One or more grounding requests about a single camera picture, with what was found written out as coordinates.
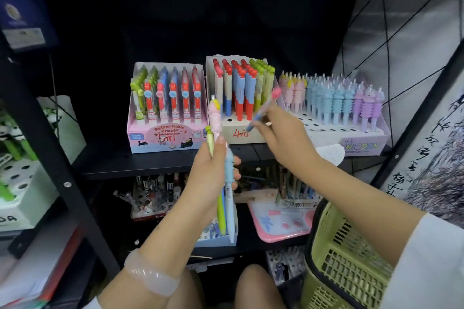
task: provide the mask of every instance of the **green basket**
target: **green basket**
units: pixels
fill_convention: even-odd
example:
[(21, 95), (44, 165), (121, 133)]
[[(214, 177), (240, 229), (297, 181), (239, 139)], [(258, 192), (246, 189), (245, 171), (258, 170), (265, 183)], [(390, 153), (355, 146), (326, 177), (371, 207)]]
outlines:
[(305, 250), (304, 309), (377, 309), (393, 268), (327, 200)]

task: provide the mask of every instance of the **white wall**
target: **white wall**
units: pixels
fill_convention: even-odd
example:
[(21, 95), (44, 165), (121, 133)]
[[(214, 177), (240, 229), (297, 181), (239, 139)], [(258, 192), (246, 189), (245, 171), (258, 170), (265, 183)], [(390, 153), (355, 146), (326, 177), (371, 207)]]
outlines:
[[(368, 0), (357, 0), (353, 16), (357, 15)], [(385, 0), (388, 36), (391, 37), (427, 0)], [(432, 0), (415, 15), (389, 41), (390, 97), (426, 78), (445, 66), (460, 42), (462, 10), (459, 0)], [(371, 0), (348, 28), (343, 42), (344, 73), (348, 75), (375, 49), (386, 41), (382, 0)], [(379, 86), (388, 95), (387, 48), (382, 46), (359, 66), (360, 73)], [(341, 49), (333, 72), (343, 72)], [(414, 116), (424, 97), (441, 72), (408, 90), (390, 102), (392, 139), (396, 143)], [(388, 105), (383, 107), (387, 122)], [(374, 165), (380, 158), (354, 159), (354, 171)], [(351, 162), (344, 161), (342, 168), (351, 172)], [(355, 176), (370, 182), (380, 165), (355, 172)]]

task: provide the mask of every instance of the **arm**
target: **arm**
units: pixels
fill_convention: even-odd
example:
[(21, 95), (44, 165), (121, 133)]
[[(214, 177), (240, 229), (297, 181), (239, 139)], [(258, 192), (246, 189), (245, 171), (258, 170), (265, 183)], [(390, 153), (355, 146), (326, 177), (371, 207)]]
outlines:
[[(182, 196), (139, 249), (148, 264), (171, 278), (181, 276), (198, 237), (216, 215), (217, 198), (224, 184), (225, 153), (223, 137), (217, 139), (213, 157), (203, 143)], [(239, 164), (240, 159), (235, 157), (234, 163)], [(237, 169), (234, 177), (240, 178)], [(98, 297), (103, 309), (160, 309), (168, 301), (145, 289), (124, 269)]]
[(275, 158), (337, 206), (379, 254), (395, 266), (425, 213), (321, 158), (303, 123), (280, 107), (271, 107), (268, 118), (272, 128), (261, 122), (253, 125), (264, 136)]

